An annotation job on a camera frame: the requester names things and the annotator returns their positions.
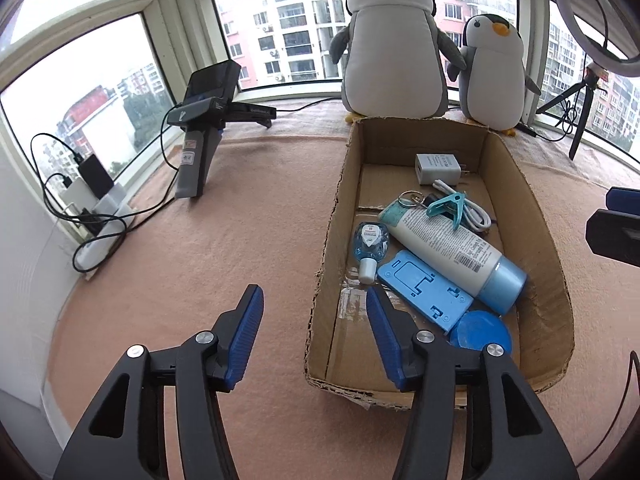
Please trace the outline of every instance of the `penguin plush toy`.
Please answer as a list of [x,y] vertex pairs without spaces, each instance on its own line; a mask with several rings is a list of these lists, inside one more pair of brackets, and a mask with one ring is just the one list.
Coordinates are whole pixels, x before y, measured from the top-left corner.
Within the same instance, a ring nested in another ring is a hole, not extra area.
[[444,115],[449,99],[438,51],[459,70],[466,64],[436,26],[435,0],[347,0],[347,12],[351,23],[329,47],[334,64],[348,49],[344,107],[363,116]]
[[497,14],[480,14],[465,23],[462,44],[466,69],[447,68],[452,81],[460,74],[462,112],[494,130],[510,130],[522,116],[525,87],[540,95],[524,71],[520,33]]

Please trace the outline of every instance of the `blue bottle cap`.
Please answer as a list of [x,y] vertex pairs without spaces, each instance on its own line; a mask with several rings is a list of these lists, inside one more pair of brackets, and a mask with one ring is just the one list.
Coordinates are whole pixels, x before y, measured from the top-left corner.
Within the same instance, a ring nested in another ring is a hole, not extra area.
[[460,318],[449,335],[449,342],[458,348],[482,350],[489,343],[498,343],[511,353],[511,334],[500,320],[484,310],[472,310]]
[[516,302],[526,281],[527,273],[502,256],[480,290],[478,300],[504,316]]

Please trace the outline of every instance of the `blue gripper pad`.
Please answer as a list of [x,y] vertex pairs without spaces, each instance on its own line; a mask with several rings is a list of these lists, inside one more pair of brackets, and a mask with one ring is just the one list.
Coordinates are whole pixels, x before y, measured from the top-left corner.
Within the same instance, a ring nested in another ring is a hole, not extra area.
[[238,329],[231,340],[231,345],[229,345],[229,364],[225,374],[225,383],[230,390],[244,377],[246,364],[254,347],[255,336],[260,327],[263,311],[264,295],[262,289],[257,287],[251,300],[249,300],[249,305],[244,314],[242,314]]
[[640,216],[640,190],[612,187],[607,191],[607,209]]
[[445,333],[456,325],[474,300],[407,250],[381,266],[378,278]]
[[402,371],[402,352],[380,300],[372,288],[367,291],[367,317],[378,352],[385,367],[386,376],[401,392],[406,390],[406,377]]

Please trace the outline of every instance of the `penguin orange beak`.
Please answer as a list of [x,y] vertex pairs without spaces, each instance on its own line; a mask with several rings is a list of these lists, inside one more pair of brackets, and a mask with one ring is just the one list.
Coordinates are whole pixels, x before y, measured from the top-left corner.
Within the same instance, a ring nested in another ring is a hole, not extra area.
[[509,27],[507,27],[504,23],[494,23],[492,25],[494,32],[498,34],[498,36],[508,36],[510,34]]

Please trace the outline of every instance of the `barcode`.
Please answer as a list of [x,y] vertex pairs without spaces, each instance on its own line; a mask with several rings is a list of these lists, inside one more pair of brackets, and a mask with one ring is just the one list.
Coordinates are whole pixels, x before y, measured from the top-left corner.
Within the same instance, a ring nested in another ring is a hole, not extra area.
[[478,270],[482,268],[481,264],[469,258],[465,253],[458,253],[458,256],[456,256],[456,261],[459,264],[463,264],[465,267],[468,267],[473,272],[478,272]]

